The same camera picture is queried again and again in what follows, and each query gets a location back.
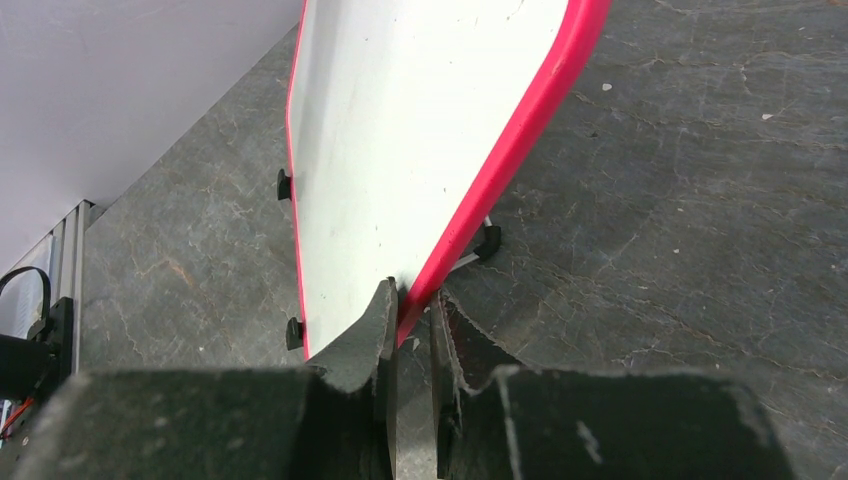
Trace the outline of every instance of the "black cable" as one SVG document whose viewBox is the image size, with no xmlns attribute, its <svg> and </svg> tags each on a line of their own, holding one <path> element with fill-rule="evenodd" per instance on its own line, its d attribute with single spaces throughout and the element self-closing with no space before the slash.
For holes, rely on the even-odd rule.
<svg viewBox="0 0 848 480">
<path fill-rule="evenodd" d="M 41 300 L 41 322 L 43 325 L 47 324 L 47 319 L 50 316 L 50 277 L 44 273 L 44 270 L 38 267 L 21 267 L 11 272 L 3 275 L 3 278 L 0 278 L 0 295 L 3 294 L 3 289 L 6 288 L 6 285 L 12 281 L 13 278 L 18 275 L 30 271 L 38 272 L 38 275 L 41 277 L 41 290 L 42 290 L 42 300 Z"/>
</svg>

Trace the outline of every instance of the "black clip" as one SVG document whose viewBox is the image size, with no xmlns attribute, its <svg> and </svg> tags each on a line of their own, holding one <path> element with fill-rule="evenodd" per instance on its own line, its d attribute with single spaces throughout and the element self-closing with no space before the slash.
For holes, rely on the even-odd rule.
<svg viewBox="0 0 848 480">
<path fill-rule="evenodd" d="M 480 257 L 481 262 L 492 258 L 501 248 L 501 227 L 488 225 L 483 227 L 483 243 L 474 248 L 474 254 Z"/>
<path fill-rule="evenodd" d="M 303 346 L 303 323 L 296 318 L 289 319 L 286 325 L 286 349 L 292 351 Z"/>
<path fill-rule="evenodd" d="M 277 172 L 277 200 L 291 200 L 291 177 L 282 168 Z"/>
</svg>

